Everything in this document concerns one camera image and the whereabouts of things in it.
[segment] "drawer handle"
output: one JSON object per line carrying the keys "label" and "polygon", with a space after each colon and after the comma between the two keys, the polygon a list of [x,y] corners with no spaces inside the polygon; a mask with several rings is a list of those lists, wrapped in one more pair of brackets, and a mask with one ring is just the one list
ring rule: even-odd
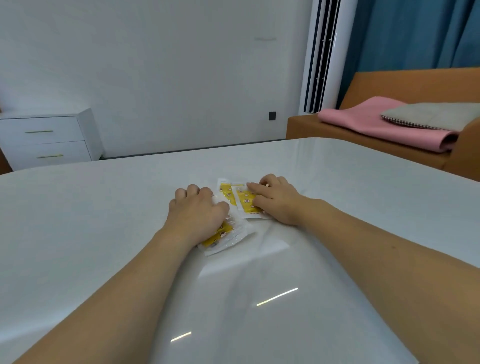
{"label": "drawer handle", "polygon": [[40,156],[40,157],[37,157],[37,159],[56,158],[56,157],[63,157],[63,154],[56,154],[56,155],[54,155],[54,156]]}
{"label": "drawer handle", "polygon": [[25,134],[53,133],[53,130],[42,130],[40,132],[25,132]]}

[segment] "person's right arm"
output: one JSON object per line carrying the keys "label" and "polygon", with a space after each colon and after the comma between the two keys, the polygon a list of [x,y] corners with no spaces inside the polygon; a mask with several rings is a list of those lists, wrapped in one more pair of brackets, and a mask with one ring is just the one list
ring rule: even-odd
{"label": "person's right arm", "polygon": [[304,197],[283,177],[248,186],[256,206],[330,250],[420,363],[480,363],[480,269]]}

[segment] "gray pillow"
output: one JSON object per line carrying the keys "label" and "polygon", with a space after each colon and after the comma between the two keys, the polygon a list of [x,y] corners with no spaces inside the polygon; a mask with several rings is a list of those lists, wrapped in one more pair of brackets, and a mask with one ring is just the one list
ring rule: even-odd
{"label": "gray pillow", "polygon": [[412,128],[461,132],[480,118],[480,103],[421,103],[401,106],[382,113],[392,123]]}

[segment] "drawer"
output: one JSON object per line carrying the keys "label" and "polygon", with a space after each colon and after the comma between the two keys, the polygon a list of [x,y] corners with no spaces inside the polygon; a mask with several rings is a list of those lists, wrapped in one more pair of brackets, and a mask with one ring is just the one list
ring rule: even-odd
{"label": "drawer", "polygon": [[2,150],[13,170],[91,160],[83,141],[35,146],[3,146]]}
{"label": "drawer", "polygon": [[29,146],[81,140],[85,138],[74,116],[0,120],[0,146]]}

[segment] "finger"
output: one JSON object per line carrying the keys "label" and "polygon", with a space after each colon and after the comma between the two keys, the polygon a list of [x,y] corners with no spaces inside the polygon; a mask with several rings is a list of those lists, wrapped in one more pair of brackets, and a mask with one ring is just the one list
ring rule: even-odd
{"label": "finger", "polygon": [[214,208],[219,209],[221,211],[223,220],[225,220],[228,215],[228,212],[230,211],[230,205],[222,201],[222,202],[219,202]]}
{"label": "finger", "polygon": [[187,197],[198,195],[200,188],[196,184],[187,187]]}
{"label": "finger", "polygon": [[213,192],[208,187],[203,187],[198,193],[198,195],[205,198],[212,198]]}
{"label": "finger", "polygon": [[260,180],[260,184],[264,186],[266,184],[268,184],[269,186],[274,186],[276,184],[280,184],[280,182],[278,181],[278,178],[276,177],[276,175],[268,174]]}
{"label": "finger", "polygon": [[176,199],[171,200],[170,203],[168,204],[168,210],[170,211],[171,209],[173,209],[176,204],[177,204]]}
{"label": "finger", "polygon": [[272,207],[273,200],[263,197],[263,196],[256,196],[253,199],[253,205],[261,208],[263,211],[270,213]]}
{"label": "finger", "polygon": [[280,182],[280,184],[288,184],[288,181],[285,177],[279,177],[278,181]]}
{"label": "finger", "polygon": [[258,183],[247,183],[247,187],[250,191],[255,192],[256,194],[260,194],[267,198],[273,198],[272,196],[273,191],[271,187],[263,186]]}
{"label": "finger", "polygon": [[185,197],[187,197],[187,191],[185,191],[183,188],[179,188],[175,191],[175,199],[177,201],[183,200]]}

